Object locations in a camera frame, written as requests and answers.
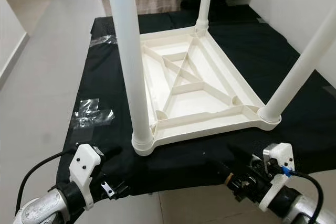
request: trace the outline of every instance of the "blue cable tie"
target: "blue cable tie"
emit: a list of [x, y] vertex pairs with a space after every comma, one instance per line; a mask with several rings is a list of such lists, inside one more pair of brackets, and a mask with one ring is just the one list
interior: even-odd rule
[[283, 166], [282, 167], [282, 171], [284, 172], [284, 174], [287, 176], [287, 177], [290, 177], [290, 176], [292, 176], [291, 174], [290, 174], [290, 169], [288, 169], [287, 167], [285, 167], [285, 166]]

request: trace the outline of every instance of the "black cable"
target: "black cable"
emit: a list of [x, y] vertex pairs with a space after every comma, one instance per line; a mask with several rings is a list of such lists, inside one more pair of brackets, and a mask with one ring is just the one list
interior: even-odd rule
[[323, 200], [324, 200], [322, 187], [320, 186], [320, 184], [317, 182], [316, 179], [310, 177], [309, 175], [307, 175], [305, 173], [297, 172], [297, 171], [294, 171], [294, 170], [291, 170], [289, 173], [293, 176], [305, 178], [305, 179], [311, 181], [316, 186], [316, 189], [317, 189], [317, 192], [318, 192], [317, 205], [316, 205], [316, 209], [314, 211], [314, 214], [312, 215], [312, 217], [310, 218], [310, 220], [308, 222], [308, 224], [315, 224], [316, 219], [319, 216], [320, 211], [322, 209]]
[[43, 166], [44, 164], [54, 160], [57, 157], [61, 157], [65, 154], [68, 153], [75, 153], [76, 149], [72, 148], [60, 153], [55, 154], [54, 156], [51, 156], [49, 158], [46, 158], [45, 160], [41, 161], [40, 163], [38, 163], [37, 165], [35, 165], [32, 169], [30, 169], [30, 171], [26, 174], [26, 176], [23, 178], [21, 185], [20, 185], [20, 189], [19, 189], [19, 193], [17, 195], [17, 200], [16, 200], [16, 209], [15, 209], [15, 215], [17, 214], [17, 212], [20, 210], [20, 206], [21, 206], [21, 200], [22, 200], [22, 195], [23, 195], [23, 190], [25, 188], [26, 182], [28, 180], [28, 178], [30, 177], [30, 175], [36, 171], [37, 169], [39, 169], [41, 166]]

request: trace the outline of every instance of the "white floor tile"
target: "white floor tile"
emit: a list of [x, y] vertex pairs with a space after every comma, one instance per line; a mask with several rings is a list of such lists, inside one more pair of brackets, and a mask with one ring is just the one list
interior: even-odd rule
[[227, 218], [216, 219], [203, 224], [281, 224], [281, 219], [272, 212], [255, 210], [243, 214], [237, 214]]
[[103, 200], [81, 215], [76, 224], [163, 224], [159, 196], [129, 196], [117, 201]]
[[13, 8], [18, 20], [29, 35], [33, 34], [50, 2], [51, 0], [35, 0]]
[[[35, 17], [36, 13], [27, 13]], [[61, 151], [100, 0], [51, 0], [0, 90], [0, 223], [12, 223], [27, 171]], [[58, 161], [29, 179], [23, 203], [55, 183]]]
[[160, 192], [164, 224], [196, 224], [251, 212], [256, 206], [238, 203], [224, 185]]

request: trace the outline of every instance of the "white shelf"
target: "white shelf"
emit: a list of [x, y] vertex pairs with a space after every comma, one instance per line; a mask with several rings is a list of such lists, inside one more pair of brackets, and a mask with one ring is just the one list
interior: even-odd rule
[[272, 130], [265, 105], [208, 31], [140, 36], [149, 123], [158, 145], [248, 127]]

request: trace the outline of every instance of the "white plastic tube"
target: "white plastic tube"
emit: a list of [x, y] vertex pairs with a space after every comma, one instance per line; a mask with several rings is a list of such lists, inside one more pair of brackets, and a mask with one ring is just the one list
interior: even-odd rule
[[207, 30], [209, 26], [209, 9], [211, 0], [201, 0], [201, 5], [199, 7], [198, 19], [196, 22], [196, 30]]
[[135, 0], [110, 0], [122, 72], [133, 126], [135, 151], [150, 149], [153, 134], [149, 127], [140, 32]]
[[280, 121], [281, 113], [312, 74], [335, 39], [336, 7], [324, 20], [267, 105], [258, 111], [261, 118], [271, 123]]

